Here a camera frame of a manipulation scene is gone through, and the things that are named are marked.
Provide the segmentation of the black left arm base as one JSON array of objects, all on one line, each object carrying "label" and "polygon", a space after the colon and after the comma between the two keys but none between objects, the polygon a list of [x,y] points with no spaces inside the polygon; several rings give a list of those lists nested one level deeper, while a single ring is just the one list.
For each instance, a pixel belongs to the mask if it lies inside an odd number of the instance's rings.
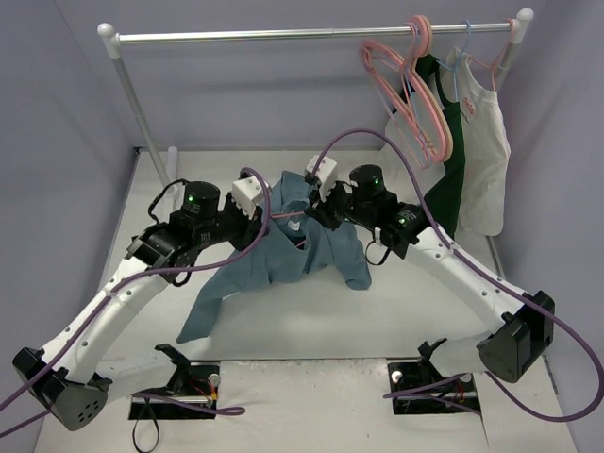
[{"label": "black left arm base", "polygon": [[[218,387],[220,385],[220,364],[218,362],[194,362],[189,375],[181,381],[180,387],[164,386],[144,389],[144,393],[173,398],[184,404],[206,409],[217,409]],[[130,421],[182,421],[215,419],[214,413],[193,411],[162,400],[146,401],[140,396],[130,398],[127,419]]]}]

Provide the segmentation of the pink hanger at rack end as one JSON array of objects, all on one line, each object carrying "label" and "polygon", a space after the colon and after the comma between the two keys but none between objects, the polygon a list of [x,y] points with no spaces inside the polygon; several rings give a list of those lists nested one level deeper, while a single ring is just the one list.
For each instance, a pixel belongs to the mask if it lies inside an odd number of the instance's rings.
[{"label": "pink hanger at rack end", "polygon": [[515,43],[512,41],[512,39],[516,34],[516,20],[506,18],[505,21],[507,22],[509,29],[508,41],[504,44],[492,62],[486,63],[480,61],[472,55],[468,57],[469,62],[475,63],[477,66],[487,72],[489,75],[490,89],[493,92],[497,92],[498,86],[501,84],[500,79],[505,77],[507,71],[509,70],[509,67],[503,66],[503,63],[504,60],[512,54],[515,47]]}]

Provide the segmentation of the white t shirt on hanger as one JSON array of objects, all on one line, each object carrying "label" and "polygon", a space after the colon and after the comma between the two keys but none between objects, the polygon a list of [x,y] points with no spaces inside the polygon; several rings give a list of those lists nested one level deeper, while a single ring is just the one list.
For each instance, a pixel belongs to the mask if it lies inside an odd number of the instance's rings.
[{"label": "white t shirt on hanger", "polygon": [[[449,51],[452,65],[460,53]],[[497,92],[478,82],[469,55],[461,57],[458,74],[461,123],[465,146],[465,173],[461,196],[460,226],[484,236],[496,236],[504,225],[506,175],[511,156]],[[454,96],[452,74],[442,76],[445,91]]]}]

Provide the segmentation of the thin pink wire hanger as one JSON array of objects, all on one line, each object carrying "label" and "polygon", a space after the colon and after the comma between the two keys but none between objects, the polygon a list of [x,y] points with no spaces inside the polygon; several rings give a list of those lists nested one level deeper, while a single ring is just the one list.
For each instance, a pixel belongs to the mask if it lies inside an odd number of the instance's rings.
[{"label": "thin pink wire hanger", "polygon": [[[288,213],[272,213],[271,214],[271,218],[272,219],[291,219],[294,217],[298,217],[298,216],[303,216],[306,215],[304,211],[294,211],[294,212],[288,212]],[[302,247],[306,242],[305,240],[302,240],[298,243],[295,243],[297,248]]]}]

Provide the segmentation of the blue t shirt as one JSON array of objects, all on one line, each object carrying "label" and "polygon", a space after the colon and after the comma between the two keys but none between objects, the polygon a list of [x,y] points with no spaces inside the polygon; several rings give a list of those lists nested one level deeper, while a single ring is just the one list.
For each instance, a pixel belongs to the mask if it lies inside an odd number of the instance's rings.
[{"label": "blue t shirt", "polygon": [[[301,175],[284,171],[271,193],[271,214],[304,211],[310,192]],[[295,243],[305,239],[297,248]],[[349,289],[370,288],[368,263],[353,225],[343,223],[332,231],[307,215],[271,218],[260,243],[243,258],[220,267],[200,289],[176,342],[209,337],[226,297],[263,290],[273,283],[296,283],[329,266],[340,272]]]}]

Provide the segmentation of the pink hanger behind thick one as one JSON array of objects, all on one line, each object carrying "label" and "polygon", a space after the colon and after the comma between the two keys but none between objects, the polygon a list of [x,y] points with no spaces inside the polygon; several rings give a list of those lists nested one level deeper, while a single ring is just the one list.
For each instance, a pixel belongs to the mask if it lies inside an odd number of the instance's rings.
[{"label": "pink hanger behind thick one", "polygon": [[[412,97],[413,89],[409,77],[406,74],[407,62],[391,46],[377,42],[375,40],[365,40],[360,46],[361,64],[369,75],[377,96],[386,109],[388,115],[394,111],[400,111],[406,121],[415,132],[416,138],[423,143],[425,160],[423,169],[427,169],[432,158],[429,153],[430,142],[420,126],[419,118],[416,112],[414,100]],[[397,73],[402,89],[396,90],[386,77],[377,69],[376,62],[381,63],[387,68]]]}]

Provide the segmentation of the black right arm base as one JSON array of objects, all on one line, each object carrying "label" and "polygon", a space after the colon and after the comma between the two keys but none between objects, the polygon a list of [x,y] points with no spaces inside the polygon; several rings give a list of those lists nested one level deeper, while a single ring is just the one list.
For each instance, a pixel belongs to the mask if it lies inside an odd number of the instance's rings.
[{"label": "black right arm base", "polygon": [[456,379],[441,377],[420,361],[390,361],[387,371],[390,393],[403,393],[391,398],[394,415],[481,415],[476,383],[470,374]]}]

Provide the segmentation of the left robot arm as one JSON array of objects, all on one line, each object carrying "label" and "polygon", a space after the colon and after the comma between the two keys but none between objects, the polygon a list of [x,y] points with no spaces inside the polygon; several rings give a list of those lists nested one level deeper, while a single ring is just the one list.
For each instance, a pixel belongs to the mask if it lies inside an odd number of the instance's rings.
[{"label": "left robot arm", "polygon": [[12,360],[23,382],[19,391],[70,431],[87,426],[109,402],[117,376],[97,367],[142,308],[201,271],[196,261],[202,251],[230,243],[244,256],[267,230],[271,189],[262,177],[245,174],[227,194],[205,181],[181,183],[180,208],[133,237],[117,270],[68,327]]}]

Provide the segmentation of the green t shirt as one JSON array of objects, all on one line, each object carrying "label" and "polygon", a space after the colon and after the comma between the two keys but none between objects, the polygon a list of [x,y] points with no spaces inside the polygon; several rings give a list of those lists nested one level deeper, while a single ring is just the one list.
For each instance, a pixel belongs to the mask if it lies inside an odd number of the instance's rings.
[{"label": "green t shirt", "polygon": [[461,104],[459,101],[452,101],[445,93],[442,76],[447,70],[436,57],[428,54],[420,58],[416,64],[416,72],[425,83],[433,82],[435,85],[435,96],[443,106],[442,111],[452,136],[453,148],[448,160],[429,167],[429,170],[437,171],[435,176],[429,176],[428,170],[415,170],[414,174],[435,222],[449,237],[454,238],[459,224],[466,164]]}]

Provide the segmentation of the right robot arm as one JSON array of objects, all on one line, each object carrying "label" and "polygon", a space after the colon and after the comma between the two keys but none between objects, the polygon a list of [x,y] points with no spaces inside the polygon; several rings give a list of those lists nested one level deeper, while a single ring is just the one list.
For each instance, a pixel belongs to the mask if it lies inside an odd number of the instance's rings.
[{"label": "right robot arm", "polygon": [[506,293],[478,261],[463,263],[451,238],[429,223],[421,207],[399,201],[385,188],[379,166],[361,165],[341,181],[334,160],[314,156],[304,178],[313,187],[308,215],[331,230],[343,223],[365,228],[375,242],[435,277],[484,325],[473,336],[419,346],[417,376],[424,386],[438,389],[455,375],[478,372],[515,383],[552,343],[552,321],[520,299],[525,296],[548,313],[555,309],[553,300],[516,287]]}]

